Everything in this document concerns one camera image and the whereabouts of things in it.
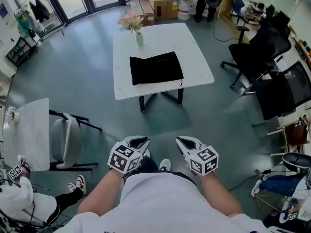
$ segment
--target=white sneaker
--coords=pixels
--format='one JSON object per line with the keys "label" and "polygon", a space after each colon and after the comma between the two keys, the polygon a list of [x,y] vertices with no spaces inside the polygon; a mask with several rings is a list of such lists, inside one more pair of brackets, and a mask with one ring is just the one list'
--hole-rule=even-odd
{"label": "white sneaker", "polygon": [[159,171],[170,171],[171,170],[171,161],[169,159],[164,159],[160,163]]}
{"label": "white sneaker", "polygon": [[68,186],[69,192],[73,192],[76,189],[76,186],[74,185],[74,183],[69,182],[67,186]]}
{"label": "white sneaker", "polygon": [[149,150],[146,150],[143,156],[147,156],[147,157],[150,158],[150,151],[149,151]]}
{"label": "white sneaker", "polygon": [[252,197],[254,197],[258,192],[260,192],[260,189],[259,189],[260,183],[262,183],[262,181],[261,180],[257,180],[257,182],[256,182],[256,184],[255,184],[255,186],[254,186],[254,188],[252,189],[252,192],[251,192]]}
{"label": "white sneaker", "polygon": [[266,181],[268,178],[269,178],[269,176],[265,174],[265,175],[262,177],[262,181]]}
{"label": "white sneaker", "polygon": [[83,192],[83,194],[86,193],[86,179],[82,174],[78,175],[77,182],[76,182],[76,187],[80,188]]}

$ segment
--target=marble table top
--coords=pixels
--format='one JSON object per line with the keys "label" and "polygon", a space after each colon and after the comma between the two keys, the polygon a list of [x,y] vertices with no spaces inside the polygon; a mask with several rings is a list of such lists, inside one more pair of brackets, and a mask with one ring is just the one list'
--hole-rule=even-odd
{"label": "marble table top", "polygon": [[[136,44],[136,33],[120,32],[113,39],[113,80],[117,100],[181,88],[210,84],[214,77],[185,23],[143,27],[143,47]],[[181,80],[132,85],[130,56],[146,59],[175,51],[184,74]]]}
{"label": "marble table top", "polygon": [[28,103],[15,112],[19,113],[19,121],[5,123],[3,126],[1,155],[5,163],[15,167],[20,154],[26,156],[31,171],[49,170],[49,99]]}

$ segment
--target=gray floor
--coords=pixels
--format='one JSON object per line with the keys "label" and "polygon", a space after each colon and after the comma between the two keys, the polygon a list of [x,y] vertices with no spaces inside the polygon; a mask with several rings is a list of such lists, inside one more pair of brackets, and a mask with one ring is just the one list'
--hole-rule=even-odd
{"label": "gray floor", "polygon": [[[213,37],[213,27],[206,21],[186,22],[214,75],[215,83],[187,88],[183,106],[179,107],[162,95],[142,114],[138,99],[115,100],[112,67],[112,39],[119,31],[117,20],[124,8],[111,9],[71,24],[65,36],[56,33],[41,45],[39,52],[21,66],[12,83],[8,104],[19,107],[48,97],[50,108],[88,117],[90,123],[104,129],[82,125],[84,150],[81,162],[99,162],[92,172],[85,172],[91,191],[107,172],[107,158],[117,140],[129,135],[147,135],[155,161],[170,158],[174,170],[185,164],[174,139],[179,135],[195,136],[212,145],[219,153],[217,176],[230,189],[247,177],[271,168],[279,158],[270,153],[281,152],[280,135],[266,137],[265,133],[277,122],[253,128],[262,120],[256,97],[239,98],[229,85],[235,79],[232,68],[221,69],[222,60],[231,61],[228,46],[237,41],[219,42]],[[232,37],[221,20],[215,21],[216,35]],[[56,117],[51,116],[50,128]],[[32,182],[51,189],[54,195],[67,192],[67,183],[75,181],[77,173],[40,172],[32,174]],[[263,218],[250,196],[256,178],[245,182],[232,193],[246,214]],[[65,211],[73,216],[77,206]]]}

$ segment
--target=white vase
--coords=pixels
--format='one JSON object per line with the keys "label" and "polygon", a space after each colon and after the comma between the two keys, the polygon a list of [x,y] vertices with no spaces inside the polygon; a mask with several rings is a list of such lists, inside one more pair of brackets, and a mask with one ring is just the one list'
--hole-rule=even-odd
{"label": "white vase", "polygon": [[19,113],[14,112],[14,118],[12,119],[13,122],[17,123],[19,121]]}
{"label": "white vase", "polygon": [[136,34],[136,42],[139,47],[142,47],[144,45],[144,37],[142,37],[141,32]]}

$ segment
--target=sneaker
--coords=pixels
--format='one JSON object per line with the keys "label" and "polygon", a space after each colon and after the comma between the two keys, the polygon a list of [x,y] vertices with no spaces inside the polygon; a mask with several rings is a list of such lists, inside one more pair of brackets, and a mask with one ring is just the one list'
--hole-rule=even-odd
{"label": "sneaker", "polygon": [[201,19],[202,19],[202,16],[201,16],[201,15],[195,14],[194,17],[193,17],[193,19],[195,20],[195,22],[200,23],[200,22],[201,22]]}
{"label": "sneaker", "polygon": [[86,179],[82,174],[78,175],[77,182],[76,182],[76,187],[80,188],[83,192],[83,194],[86,193]]}
{"label": "sneaker", "polygon": [[171,161],[169,159],[164,159],[160,163],[159,171],[170,171],[171,170]]}
{"label": "sneaker", "polygon": [[207,21],[207,22],[212,22],[213,20],[214,20],[213,17],[212,17],[212,18],[208,18],[208,17],[206,18],[206,21]]}
{"label": "sneaker", "polygon": [[150,151],[149,151],[149,150],[146,150],[143,156],[147,156],[147,157],[150,158]]}
{"label": "sneaker", "polygon": [[73,192],[76,189],[76,186],[74,185],[74,183],[69,182],[67,186],[68,186],[69,192]]}
{"label": "sneaker", "polygon": [[269,176],[265,174],[265,175],[262,177],[262,181],[266,181],[268,178],[269,178]]}
{"label": "sneaker", "polygon": [[257,182],[256,182],[256,184],[255,184],[255,186],[254,186],[254,188],[252,189],[252,192],[251,192],[252,197],[254,197],[258,192],[260,192],[260,189],[259,189],[260,183],[262,183],[262,181],[261,180],[257,180]]}

